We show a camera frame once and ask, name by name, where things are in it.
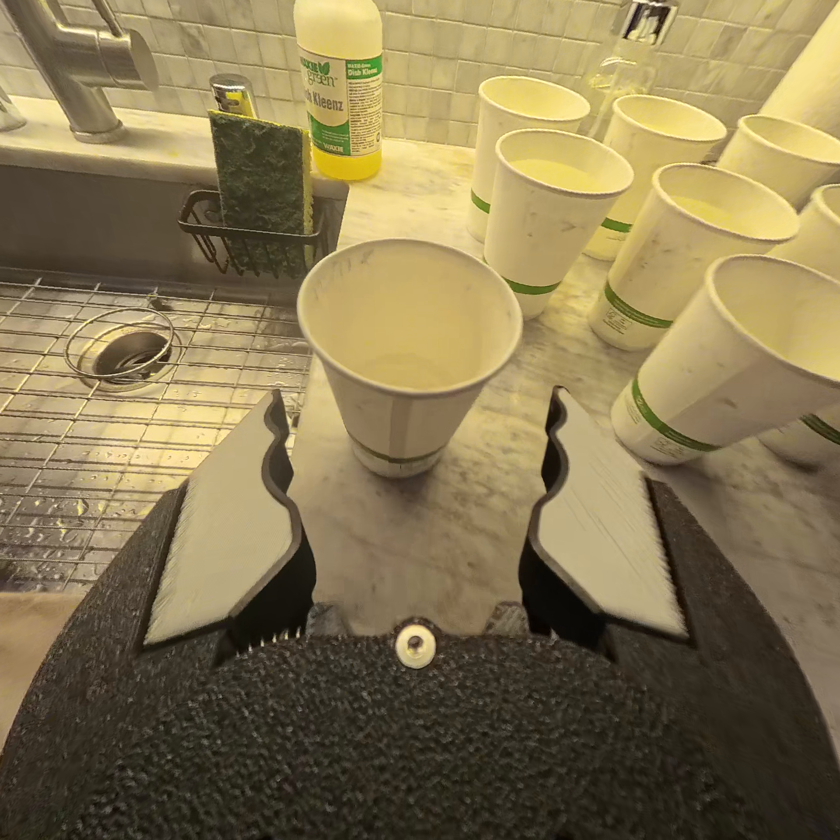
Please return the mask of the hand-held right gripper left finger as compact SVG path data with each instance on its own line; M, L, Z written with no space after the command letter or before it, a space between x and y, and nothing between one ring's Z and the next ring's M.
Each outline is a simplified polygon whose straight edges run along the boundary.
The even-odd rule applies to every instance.
M316 564L289 498L283 395L269 391L186 480L143 645L214 629L237 647L301 635Z

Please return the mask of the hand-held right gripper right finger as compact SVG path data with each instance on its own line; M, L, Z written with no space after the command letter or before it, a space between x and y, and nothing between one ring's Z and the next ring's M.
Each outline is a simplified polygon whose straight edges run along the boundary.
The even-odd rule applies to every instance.
M653 482L562 385L552 388L544 433L543 493L518 565L531 631L599 643L624 627L689 642Z

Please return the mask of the white paper cup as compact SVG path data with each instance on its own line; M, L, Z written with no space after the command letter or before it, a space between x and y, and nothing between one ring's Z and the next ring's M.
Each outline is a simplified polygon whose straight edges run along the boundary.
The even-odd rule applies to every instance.
M378 476L440 460L522 338L522 311L482 259L412 238L341 248L302 282L297 315L353 452Z

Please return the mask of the metal sink drain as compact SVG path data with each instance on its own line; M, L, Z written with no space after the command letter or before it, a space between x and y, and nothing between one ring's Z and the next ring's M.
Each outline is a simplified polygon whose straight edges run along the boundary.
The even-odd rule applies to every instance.
M90 339L77 357L80 378L130 390L159 380L170 367L174 340L150 329L113 330Z

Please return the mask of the cluster of white paper cups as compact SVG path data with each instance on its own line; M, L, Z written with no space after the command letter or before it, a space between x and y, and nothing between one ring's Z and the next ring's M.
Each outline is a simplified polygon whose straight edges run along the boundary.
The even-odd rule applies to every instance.
M582 252L614 192L563 189L519 169L538 153L582 152L602 163L608 186L633 172L624 158L576 133L520 129L496 145L497 169L484 260L518 296L547 293ZM702 282L664 338L616 398L614 435L660 466L782 427L838 401L838 281L766 255L705 257Z

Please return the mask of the stainless steel sink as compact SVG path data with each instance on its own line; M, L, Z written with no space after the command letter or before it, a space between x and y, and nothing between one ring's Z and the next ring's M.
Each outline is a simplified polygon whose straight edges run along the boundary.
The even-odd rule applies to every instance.
M181 231L189 193L212 184L2 165L2 269L221 286L257 281L293 291L301 280L222 275Z

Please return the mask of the green scrub sponge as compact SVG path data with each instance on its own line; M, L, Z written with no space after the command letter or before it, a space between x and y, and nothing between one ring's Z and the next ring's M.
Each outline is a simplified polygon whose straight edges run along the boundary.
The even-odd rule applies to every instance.
M225 225L313 231L309 133L263 119L208 113Z

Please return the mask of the yellow dish soap bottle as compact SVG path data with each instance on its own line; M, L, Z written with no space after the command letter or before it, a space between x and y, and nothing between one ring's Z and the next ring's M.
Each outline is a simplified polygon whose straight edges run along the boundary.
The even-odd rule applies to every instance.
M382 164L380 12L372 1L296 1L293 21L314 163L337 180L368 179Z

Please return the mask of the white paper towel roll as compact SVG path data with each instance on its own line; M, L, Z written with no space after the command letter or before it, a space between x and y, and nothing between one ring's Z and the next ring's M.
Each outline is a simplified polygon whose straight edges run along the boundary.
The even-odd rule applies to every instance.
M839 3L772 91L760 114L839 137Z

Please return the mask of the glass pump soap dispenser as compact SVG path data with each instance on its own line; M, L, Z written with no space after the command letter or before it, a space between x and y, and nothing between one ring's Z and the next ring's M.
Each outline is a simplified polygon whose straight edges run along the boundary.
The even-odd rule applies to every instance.
M581 132L603 140L613 115L614 101L646 95L656 82L659 47L676 20L676 2L623 2L611 34L594 53L582 78L582 91L591 110L589 126Z

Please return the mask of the brushed metal faucet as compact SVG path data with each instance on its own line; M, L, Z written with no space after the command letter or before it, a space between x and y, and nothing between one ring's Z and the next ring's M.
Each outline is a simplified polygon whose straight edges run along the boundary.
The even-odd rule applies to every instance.
M142 35L120 24L110 2L92 4L103 26L71 24L58 1L2 1L76 140L110 144L125 128L104 90L157 91L159 74Z

